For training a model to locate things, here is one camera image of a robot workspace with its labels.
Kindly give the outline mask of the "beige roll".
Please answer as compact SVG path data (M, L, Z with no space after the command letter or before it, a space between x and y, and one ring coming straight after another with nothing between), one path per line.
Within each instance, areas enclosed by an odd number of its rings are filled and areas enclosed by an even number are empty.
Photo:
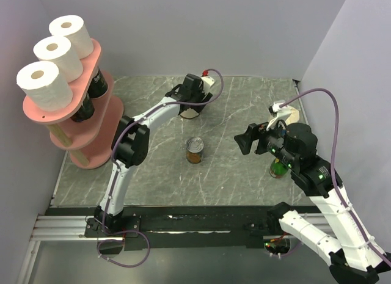
M181 118L189 119L189 120L197 118L199 115L200 114L196 110L191 109L191 108L189 108L189 109L187 109L187 110L185 110L185 111L180 113L180 117Z
M296 123L300 119L300 113L297 109L291 106L280 108L276 113L271 114L268 122L276 122L283 120L287 125Z

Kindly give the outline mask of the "black roll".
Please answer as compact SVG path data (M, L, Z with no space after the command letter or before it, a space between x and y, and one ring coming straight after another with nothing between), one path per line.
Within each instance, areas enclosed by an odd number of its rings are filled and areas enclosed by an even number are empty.
M92 99L102 97L108 91L108 84L100 70L97 67L93 71L93 77L88 88L89 97Z
M86 97L82 102L81 107L70 118L72 121L80 123L91 118L94 112L95 108L93 106L89 94L87 93Z

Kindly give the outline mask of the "white toilet roll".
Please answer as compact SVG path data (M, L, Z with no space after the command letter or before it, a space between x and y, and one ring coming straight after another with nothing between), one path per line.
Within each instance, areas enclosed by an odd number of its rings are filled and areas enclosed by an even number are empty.
M73 92L58 66L49 61L37 61L23 67L16 75L17 85L44 111L67 107Z
M49 32L51 35L68 38L80 59L89 56L94 50L84 20L80 16L65 15L52 20Z
M39 60L53 62L67 82L78 79L83 66L71 41L63 36L50 36L37 42L33 52Z

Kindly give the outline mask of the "white toilet roll front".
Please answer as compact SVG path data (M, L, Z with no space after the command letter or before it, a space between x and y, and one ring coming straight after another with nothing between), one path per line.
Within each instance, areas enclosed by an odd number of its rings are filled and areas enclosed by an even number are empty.
M67 82L78 79L83 66L71 41L63 36L50 36L37 42L33 52L39 60L53 62Z

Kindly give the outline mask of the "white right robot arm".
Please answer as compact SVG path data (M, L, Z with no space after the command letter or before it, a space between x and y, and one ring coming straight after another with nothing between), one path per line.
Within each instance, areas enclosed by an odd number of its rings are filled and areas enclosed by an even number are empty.
M251 123L235 142L243 155L258 142L255 154L269 152L291 173L291 179L316 205L334 235L314 226L289 204L281 202L267 212L272 234L293 235L319 255L337 283L376 283L390 270L390 254L383 251L362 226L346 189L331 165L316 153L318 139L303 123L277 125Z

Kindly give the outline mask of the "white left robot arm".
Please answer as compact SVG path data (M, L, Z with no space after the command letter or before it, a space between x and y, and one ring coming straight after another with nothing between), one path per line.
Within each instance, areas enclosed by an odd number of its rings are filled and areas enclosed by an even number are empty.
M121 229L125 194L133 172L147 157L151 132L188 110L201 112L213 97L209 90L214 83L207 70L201 76L189 73L149 110L120 119L112 142L111 177L94 211L94 219L106 236L115 236Z

